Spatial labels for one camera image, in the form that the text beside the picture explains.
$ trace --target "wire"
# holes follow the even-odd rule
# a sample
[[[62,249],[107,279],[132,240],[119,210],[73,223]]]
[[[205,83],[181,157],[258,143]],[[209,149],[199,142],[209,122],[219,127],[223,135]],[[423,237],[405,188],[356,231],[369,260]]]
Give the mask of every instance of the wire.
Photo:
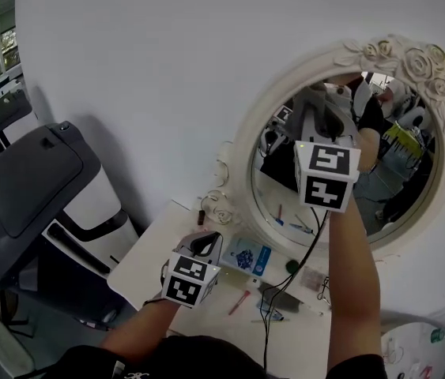
[[[145,303],[143,303],[142,307],[145,307],[145,306],[149,305],[150,303],[162,302],[163,300],[167,300],[167,299],[166,298],[157,298],[157,299],[147,300]]]
[[[314,213],[315,221],[317,222],[317,232],[319,232],[320,231],[319,217],[317,216],[317,212],[315,211],[315,209],[313,209],[312,207],[310,207],[310,209]]]
[[[319,218],[317,217],[317,213],[315,212],[315,210],[313,208],[311,208],[311,211],[314,213],[314,216],[315,216],[315,218],[317,220],[317,226],[318,226],[319,229],[317,231],[317,235],[315,236],[314,241],[312,242],[310,248],[308,249],[307,253],[304,255],[303,260],[301,260],[301,262],[299,263],[297,270],[295,272],[293,272],[292,274],[290,274],[285,280],[280,282],[278,285],[275,285],[273,287],[268,287],[264,291],[262,291],[260,313],[261,313],[262,321],[264,322],[264,329],[266,331],[266,336],[265,336],[265,340],[264,340],[264,355],[263,355],[263,367],[264,367],[264,370],[266,372],[267,372],[267,368],[268,368],[268,343],[269,343],[269,339],[270,339],[271,318],[272,318],[273,312],[275,310],[273,302],[274,302],[275,298],[279,294],[281,294],[282,292],[285,292],[285,290],[292,283],[294,278],[296,278],[297,273],[306,264],[308,258],[310,257],[312,251],[315,248],[315,245],[317,244],[317,241],[320,238],[321,227],[324,226],[324,223],[326,222],[327,216],[329,215],[329,212],[326,212],[324,214],[324,219],[322,219],[322,224],[320,224],[319,223]],[[271,298],[271,301],[269,303],[269,308],[268,308],[268,310],[266,312],[266,316],[263,316],[263,314],[262,314],[262,304],[264,303],[264,293],[266,291],[271,290],[271,289],[278,288],[281,285],[284,285],[284,286],[282,288],[279,288],[277,293],[275,295],[273,295],[273,297]]]
[[[327,300],[326,296],[324,296],[324,292],[330,289],[329,287],[329,282],[330,282],[330,277],[327,276],[326,278],[324,278],[324,282],[322,283],[322,290],[317,294],[317,299],[318,300],[324,300],[329,307],[331,307],[331,303]]]

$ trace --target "table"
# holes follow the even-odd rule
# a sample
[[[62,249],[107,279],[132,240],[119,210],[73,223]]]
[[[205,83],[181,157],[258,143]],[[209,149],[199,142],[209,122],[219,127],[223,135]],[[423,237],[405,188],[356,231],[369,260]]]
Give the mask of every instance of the table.
[[[410,323],[382,336],[382,351],[389,379],[442,379],[445,374],[445,340],[432,343],[428,323]]]
[[[139,238],[130,252],[111,272],[108,285],[122,295],[135,309],[160,291],[160,267],[169,259],[180,239],[197,231],[197,213],[170,202],[166,209]],[[209,229],[217,229],[228,242],[231,228],[207,222]],[[286,276],[284,256],[272,252],[263,280],[281,282]],[[223,268],[219,284],[199,308],[180,308],[170,329],[186,336],[206,335],[227,340],[262,364],[264,327],[255,307],[260,301],[257,290],[238,310],[229,316],[229,310],[247,289],[248,276],[230,268]],[[284,313],[290,321],[272,323],[268,350],[269,371],[279,377],[323,378],[326,375],[329,346],[330,313],[326,303],[318,301],[317,294],[301,287],[298,281],[288,292],[307,301],[297,314]],[[319,304],[326,310],[322,316],[314,313],[310,304]]]

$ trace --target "forearm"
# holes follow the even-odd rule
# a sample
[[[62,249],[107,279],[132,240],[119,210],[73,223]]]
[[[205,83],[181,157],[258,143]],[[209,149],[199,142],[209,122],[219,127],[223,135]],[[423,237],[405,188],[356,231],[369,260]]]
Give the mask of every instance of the forearm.
[[[345,213],[331,214],[329,264],[333,315],[378,318],[379,275],[352,196]]]
[[[110,332],[100,345],[129,362],[149,356],[166,336],[179,304],[168,300],[150,303]]]
[[[356,141],[361,149],[358,170],[370,171],[379,155],[380,134],[376,130],[364,128],[357,134]]]

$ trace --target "white wall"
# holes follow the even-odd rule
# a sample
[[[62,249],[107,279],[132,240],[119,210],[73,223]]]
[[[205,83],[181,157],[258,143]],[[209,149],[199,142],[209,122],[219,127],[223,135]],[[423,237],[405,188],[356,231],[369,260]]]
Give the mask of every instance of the white wall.
[[[80,127],[142,223],[204,192],[219,144],[299,55],[389,32],[445,48],[445,0],[16,0],[16,11],[35,108]],[[445,208],[391,258],[379,263],[383,308],[445,321]]]

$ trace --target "box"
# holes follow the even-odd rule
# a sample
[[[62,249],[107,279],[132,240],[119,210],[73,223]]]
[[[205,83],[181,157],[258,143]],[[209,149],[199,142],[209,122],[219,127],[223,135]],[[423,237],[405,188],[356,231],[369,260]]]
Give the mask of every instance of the box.
[[[294,152],[301,204],[344,212],[359,178],[360,150],[296,141]]]
[[[233,236],[221,258],[221,264],[237,268],[246,274],[261,277],[270,255],[271,248],[248,238]]]

